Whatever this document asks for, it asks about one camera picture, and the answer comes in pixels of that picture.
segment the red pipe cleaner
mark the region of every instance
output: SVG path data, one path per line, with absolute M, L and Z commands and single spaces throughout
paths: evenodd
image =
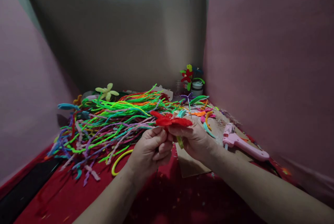
M 166 115 L 161 115 L 156 111 L 152 111 L 151 115 L 157 117 L 156 125 L 157 126 L 170 126 L 173 124 L 180 125 L 180 126 L 192 126 L 192 122 L 188 119 L 183 118 L 172 118 L 173 114 L 166 113 Z

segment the bottle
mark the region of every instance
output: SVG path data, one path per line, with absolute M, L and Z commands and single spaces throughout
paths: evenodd
M 181 82 L 180 80 L 175 82 L 174 95 L 180 96 L 185 93 L 185 82 Z
M 192 95 L 194 97 L 202 95 L 203 94 L 203 83 L 202 83 L 202 81 L 193 82 L 190 92 L 192 92 Z

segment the pink glue gun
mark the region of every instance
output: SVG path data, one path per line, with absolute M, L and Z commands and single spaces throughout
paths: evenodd
M 235 127 L 232 123 L 228 123 L 224 130 L 223 144 L 225 149 L 228 147 L 233 147 L 236 145 L 255 159 L 259 161 L 266 161 L 269 159 L 269 154 L 265 151 L 261 151 L 252 147 L 250 144 L 242 140 L 235 131 Z

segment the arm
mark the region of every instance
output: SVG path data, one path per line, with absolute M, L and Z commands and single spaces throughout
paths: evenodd
M 194 159 L 217 173 L 267 223 L 333 223 L 334 210 L 275 175 L 228 152 L 197 123 L 170 127 Z
M 169 162 L 170 140 L 160 127 L 144 132 L 123 169 L 74 223 L 122 223 L 148 177 Z

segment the pink wall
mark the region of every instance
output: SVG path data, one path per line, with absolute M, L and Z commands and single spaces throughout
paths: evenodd
M 333 0 L 209 0 L 206 92 L 313 195 L 334 199 Z
M 52 143 L 76 87 L 18 0 L 0 0 L 0 185 Z

